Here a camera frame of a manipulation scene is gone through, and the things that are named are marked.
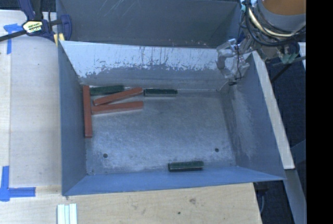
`wooden board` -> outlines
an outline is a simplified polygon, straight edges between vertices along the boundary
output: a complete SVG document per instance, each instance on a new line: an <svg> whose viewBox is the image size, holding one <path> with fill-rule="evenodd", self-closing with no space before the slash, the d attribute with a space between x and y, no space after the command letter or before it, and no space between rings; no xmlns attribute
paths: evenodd
<svg viewBox="0 0 333 224"><path fill-rule="evenodd" d="M62 197L60 186L0 204L0 223L56 223L58 204L76 203L78 223L262 223L252 183Z"/></svg>

